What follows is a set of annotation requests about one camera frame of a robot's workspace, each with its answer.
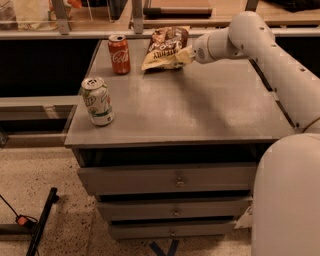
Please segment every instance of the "table top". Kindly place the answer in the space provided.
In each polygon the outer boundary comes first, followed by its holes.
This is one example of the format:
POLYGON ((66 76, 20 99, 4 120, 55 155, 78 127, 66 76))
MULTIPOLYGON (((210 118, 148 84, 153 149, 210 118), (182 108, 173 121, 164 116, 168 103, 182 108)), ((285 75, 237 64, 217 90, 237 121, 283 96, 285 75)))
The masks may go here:
POLYGON ((93 125, 80 99, 67 147, 270 142, 294 134, 248 60, 141 71, 148 45, 149 40, 129 40, 131 71, 116 75, 102 41, 89 76, 108 84, 115 119, 93 125))

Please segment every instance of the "drawer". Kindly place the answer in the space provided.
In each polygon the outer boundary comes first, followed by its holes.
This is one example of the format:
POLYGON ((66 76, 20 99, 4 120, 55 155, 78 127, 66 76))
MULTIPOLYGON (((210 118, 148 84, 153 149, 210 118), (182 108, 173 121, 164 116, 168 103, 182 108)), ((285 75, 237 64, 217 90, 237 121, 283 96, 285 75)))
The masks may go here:
POLYGON ((145 200, 133 202, 98 202, 103 220, 180 219, 212 216, 241 216, 252 197, 224 199, 145 200))
POLYGON ((80 168, 89 195, 251 190, 256 163, 80 168))
POLYGON ((163 223, 158 225, 121 225, 109 226, 109 233, 113 239, 222 235, 231 232, 235 227, 235 224, 236 221, 209 221, 163 223))

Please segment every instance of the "drawer cabinet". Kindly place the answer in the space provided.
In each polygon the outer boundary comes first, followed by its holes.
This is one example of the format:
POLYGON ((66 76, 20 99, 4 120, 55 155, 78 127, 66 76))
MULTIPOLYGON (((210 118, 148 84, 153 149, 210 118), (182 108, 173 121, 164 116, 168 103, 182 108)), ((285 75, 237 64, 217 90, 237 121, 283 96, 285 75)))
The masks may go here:
POLYGON ((255 163, 80 168, 90 195, 250 190, 255 163))
POLYGON ((170 225, 124 225, 109 226, 110 235, 114 239, 183 237, 199 235, 221 235, 231 232, 236 221, 228 222, 186 222, 170 225))
POLYGON ((80 168, 114 239, 217 235, 250 206, 256 163, 80 168))
POLYGON ((233 197, 98 202, 97 207, 104 220, 113 222, 141 219, 240 216, 250 204, 251 197, 233 197))

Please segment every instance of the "red soda can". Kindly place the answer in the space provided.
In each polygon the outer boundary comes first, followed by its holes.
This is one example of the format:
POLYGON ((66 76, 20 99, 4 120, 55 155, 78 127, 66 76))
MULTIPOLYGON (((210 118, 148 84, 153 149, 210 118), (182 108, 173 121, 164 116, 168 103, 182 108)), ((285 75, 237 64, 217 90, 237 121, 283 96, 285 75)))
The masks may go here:
POLYGON ((128 41, 124 35, 109 36, 109 52, 113 72, 116 74, 127 74, 130 72, 130 56, 128 41))

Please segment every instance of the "can lid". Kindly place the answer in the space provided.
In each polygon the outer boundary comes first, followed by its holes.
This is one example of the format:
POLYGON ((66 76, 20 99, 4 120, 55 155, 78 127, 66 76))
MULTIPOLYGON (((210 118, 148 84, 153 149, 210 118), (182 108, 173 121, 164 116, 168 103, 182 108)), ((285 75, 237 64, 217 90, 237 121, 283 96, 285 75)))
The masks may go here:
POLYGON ((126 39, 125 35, 111 35, 111 36, 109 36, 109 41, 112 41, 112 42, 121 42, 124 39, 126 39))
POLYGON ((101 77, 88 77, 84 79, 81 83, 82 87, 87 90, 95 90, 104 85, 104 81, 101 77))

